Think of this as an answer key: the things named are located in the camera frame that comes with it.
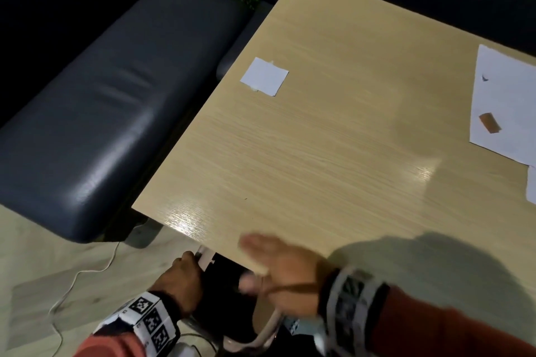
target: wooden table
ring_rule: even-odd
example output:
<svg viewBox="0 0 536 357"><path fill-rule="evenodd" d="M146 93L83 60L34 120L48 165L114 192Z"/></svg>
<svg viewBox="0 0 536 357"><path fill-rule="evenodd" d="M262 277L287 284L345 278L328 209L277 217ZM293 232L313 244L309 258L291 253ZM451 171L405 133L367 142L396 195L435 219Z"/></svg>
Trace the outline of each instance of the wooden table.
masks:
<svg viewBox="0 0 536 357"><path fill-rule="evenodd" d="M526 340L527 167L469 143L480 43L379 0L279 0L134 208L239 263L272 232ZM239 82L258 56L275 97Z"/></svg>

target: black chair seat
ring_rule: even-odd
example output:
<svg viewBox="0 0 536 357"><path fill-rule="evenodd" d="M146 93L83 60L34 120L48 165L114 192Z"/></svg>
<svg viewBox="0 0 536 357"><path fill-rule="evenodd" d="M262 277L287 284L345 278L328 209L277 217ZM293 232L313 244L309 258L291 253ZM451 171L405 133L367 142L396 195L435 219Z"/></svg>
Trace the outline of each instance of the black chair seat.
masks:
<svg viewBox="0 0 536 357"><path fill-rule="evenodd" d="M0 129L0 203L98 237L249 15L237 0L139 0Z"/></svg>

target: left hand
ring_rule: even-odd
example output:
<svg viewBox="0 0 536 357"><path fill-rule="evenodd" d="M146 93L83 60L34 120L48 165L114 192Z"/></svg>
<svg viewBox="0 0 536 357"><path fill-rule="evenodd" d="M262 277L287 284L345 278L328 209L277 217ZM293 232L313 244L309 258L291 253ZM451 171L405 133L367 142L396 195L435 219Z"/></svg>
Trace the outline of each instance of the left hand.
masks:
<svg viewBox="0 0 536 357"><path fill-rule="evenodd" d="M149 291L162 291L171 296L181 309L182 317L188 317L203 297L201 268L193 252L185 252L180 259L163 273L149 288Z"/></svg>

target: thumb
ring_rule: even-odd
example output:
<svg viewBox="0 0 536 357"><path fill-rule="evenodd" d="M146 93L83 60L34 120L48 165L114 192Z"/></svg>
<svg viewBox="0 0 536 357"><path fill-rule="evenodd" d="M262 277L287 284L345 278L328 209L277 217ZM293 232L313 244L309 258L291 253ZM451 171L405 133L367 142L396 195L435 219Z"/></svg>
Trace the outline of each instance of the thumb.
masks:
<svg viewBox="0 0 536 357"><path fill-rule="evenodd" d="M275 284L272 281L272 277L269 275L263 277L251 272L246 272L242 275L238 282L238 289L240 292L248 295L266 294L274 287Z"/></svg>

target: orange sleeve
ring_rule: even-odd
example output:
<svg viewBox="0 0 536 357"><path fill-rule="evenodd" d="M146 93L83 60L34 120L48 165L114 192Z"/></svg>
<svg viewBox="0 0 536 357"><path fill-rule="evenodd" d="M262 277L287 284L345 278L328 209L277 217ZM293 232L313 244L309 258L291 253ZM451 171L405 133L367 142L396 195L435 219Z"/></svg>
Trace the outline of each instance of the orange sleeve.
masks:
<svg viewBox="0 0 536 357"><path fill-rule="evenodd" d="M145 349L134 333L120 336L89 336L75 357L145 357Z"/></svg>
<svg viewBox="0 0 536 357"><path fill-rule="evenodd" d="M391 286L370 338L379 357L536 357L536 348L514 336L413 299Z"/></svg>

